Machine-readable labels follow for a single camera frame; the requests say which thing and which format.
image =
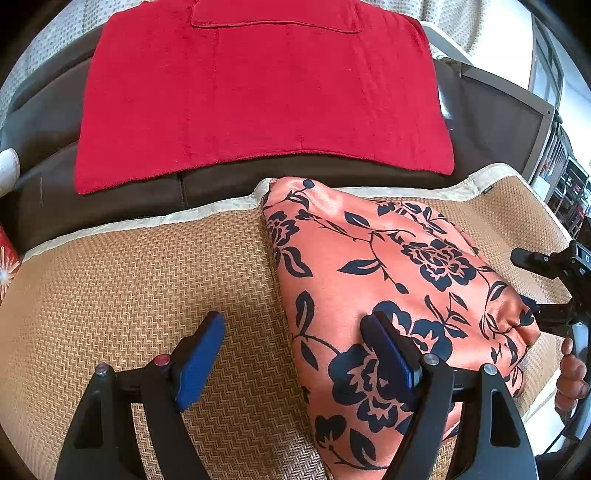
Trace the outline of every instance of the human hand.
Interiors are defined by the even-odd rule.
[[[558,393],[554,403],[562,411],[571,411],[578,398],[584,398],[589,392],[589,385],[583,380],[587,367],[582,360],[571,354],[572,338],[565,338],[562,344],[564,358],[560,362],[560,377],[556,382]]]

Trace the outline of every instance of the beige mat border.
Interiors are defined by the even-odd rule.
[[[519,178],[523,185],[525,185],[527,189],[529,189],[535,196],[535,198],[538,199],[540,205],[542,205],[542,207],[548,213],[548,217],[558,226],[564,237],[568,241],[572,239],[564,226],[554,216],[550,208],[536,195],[534,190],[525,182],[523,177],[512,167],[504,163],[488,165],[476,173],[473,173],[458,185],[444,189],[426,190],[394,187],[349,187],[338,190],[361,198],[404,197],[448,200],[452,202],[467,202],[468,200],[472,200],[473,198],[482,194],[486,189],[492,187],[496,182],[507,177]],[[219,202],[211,203],[209,205],[204,205],[202,207],[197,207],[190,210],[183,210],[181,212],[171,213],[169,215],[106,223],[105,225],[87,228],[70,233],[68,235],[59,236],[53,240],[49,240],[37,247],[30,249],[24,255],[22,262],[25,263],[27,260],[36,255],[40,255],[43,252],[47,252],[73,240],[91,235],[97,235],[99,233],[134,230],[136,228],[154,228],[160,225],[169,225],[171,223],[192,222],[194,220],[200,220],[202,218],[208,217],[215,213],[227,212],[229,210],[250,210],[256,208],[259,205],[263,195],[269,190],[270,181],[271,179],[261,180],[261,182],[259,182],[259,184],[256,186],[254,192],[245,197],[220,200]]]

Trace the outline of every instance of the black cable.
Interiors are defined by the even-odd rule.
[[[560,431],[560,433],[556,436],[556,438],[552,441],[552,443],[550,443],[550,446],[544,451],[544,453],[542,453],[542,455],[545,455],[546,453],[548,453],[550,451],[550,449],[554,446],[554,444],[556,442],[558,442],[558,439],[560,437],[562,437],[562,435],[564,435],[564,432],[566,431],[566,429],[568,429],[570,427],[570,424],[572,423],[572,421],[581,413],[581,411],[582,410],[575,411],[574,415],[569,418],[569,420],[566,423],[566,425],[564,426],[564,428]]]

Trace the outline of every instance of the woven mat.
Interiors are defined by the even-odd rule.
[[[567,242],[515,177],[467,202],[422,200],[463,226],[515,288],[565,301],[560,283],[512,267],[512,247],[551,252]],[[327,478],[296,381],[277,279],[259,209],[70,241],[24,263],[0,308],[0,424],[40,480],[53,479],[61,444],[94,366],[146,364],[192,333],[210,309],[225,344],[184,420],[213,480]],[[559,360],[550,335],[522,365],[524,412]],[[162,478],[145,417],[138,441],[149,479]],[[432,478],[443,478],[452,443]]]

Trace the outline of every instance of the floral fabric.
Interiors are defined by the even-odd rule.
[[[296,178],[272,183],[262,207],[314,438],[337,480],[381,479],[412,415],[361,337],[372,311],[453,367],[495,364],[518,394],[534,316],[444,215]],[[450,406],[444,439],[460,411]]]
[[[20,265],[17,253],[6,236],[4,228],[0,226],[0,305]]]

